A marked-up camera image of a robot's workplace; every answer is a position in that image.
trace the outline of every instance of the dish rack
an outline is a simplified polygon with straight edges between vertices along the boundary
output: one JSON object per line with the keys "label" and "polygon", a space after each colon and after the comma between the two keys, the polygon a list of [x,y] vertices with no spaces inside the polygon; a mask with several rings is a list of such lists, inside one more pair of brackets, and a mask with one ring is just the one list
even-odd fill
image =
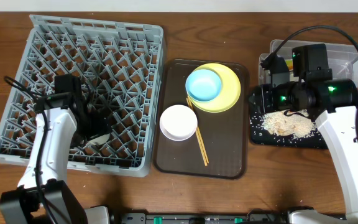
{"label": "dish rack", "polygon": [[[54,92],[54,77],[80,77],[90,111],[112,126],[100,146],[70,149],[68,168],[144,177],[149,173],[165,41],[159,26],[30,16],[34,24],[16,80],[31,91]],[[26,166],[36,123],[34,102],[12,88],[0,122],[0,163]]]}

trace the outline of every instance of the brown tray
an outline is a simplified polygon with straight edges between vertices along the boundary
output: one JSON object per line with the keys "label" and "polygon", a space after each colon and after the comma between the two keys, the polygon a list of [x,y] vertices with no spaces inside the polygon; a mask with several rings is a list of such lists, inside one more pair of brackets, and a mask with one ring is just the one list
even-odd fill
{"label": "brown tray", "polygon": [[157,109],[157,127],[153,163],[161,172],[198,175],[222,179],[238,179],[247,168],[248,109],[246,96],[249,87],[247,69],[236,63],[221,63],[231,68],[241,83],[237,103],[222,113],[208,113],[194,106],[198,126],[204,140],[209,164],[204,166],[196,135],[185,141],[172,141],[160,130],[162,112],[172,105],[187,105],[185,82],[187,76],[207,61],[172,60],[162,78]]}

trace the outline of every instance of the brown tabletop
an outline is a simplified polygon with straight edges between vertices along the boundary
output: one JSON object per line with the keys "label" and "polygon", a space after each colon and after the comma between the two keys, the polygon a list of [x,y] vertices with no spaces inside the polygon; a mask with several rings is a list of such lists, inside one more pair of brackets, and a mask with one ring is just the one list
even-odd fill
{"label": "brown tabletop", "polygon": [[[358,14],[312,13],[117,13],[48,12],[51,16],[155,24],[164,28],[167,61],[174,58],[240,63],[257,85],[259,55],[273,39],[316,24],[344,29],[358,42]],[[0,119],[32,28],[29,13],[0,12]],[[348,44],[328,30],[296,39]],[[328,151],[248,143],[248,167],[239,180],[163,174],[152,167],[144,178],[68,171],[68,186],[82,206],[106,204],[117,211],[246,213],[309,205],[324,213],[344,213],[344,200]],[[25,167],[0,165],[1,193],[16,188]]]}

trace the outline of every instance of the green led indicator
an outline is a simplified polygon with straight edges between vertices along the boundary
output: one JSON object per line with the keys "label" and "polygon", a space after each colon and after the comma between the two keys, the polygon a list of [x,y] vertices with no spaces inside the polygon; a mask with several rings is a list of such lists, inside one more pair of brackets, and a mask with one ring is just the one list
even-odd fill
{"label": "green led indicator", "polygon": [[336,88],[333,87],[333,86],[329,86],[329,87],[328,87],[328,90],[329,90],[329,91],[334,91],[334,90],[336,90]]}

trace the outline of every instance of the yellow plate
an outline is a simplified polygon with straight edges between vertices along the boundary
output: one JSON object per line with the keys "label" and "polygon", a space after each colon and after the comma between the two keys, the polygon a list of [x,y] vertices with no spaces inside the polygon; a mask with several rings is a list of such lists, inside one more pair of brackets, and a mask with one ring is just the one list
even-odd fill
{"label": "yellow plate", "polygon": [[218,63],[207,63],[195,69],[208,69],[215,72],[222,80],[221,93],[213,100],[199,102],[189,96],[191,102],[199,109],[211,113],[223,112],[234,106],[240,97],[241,84],[237,75],[228,67]]}

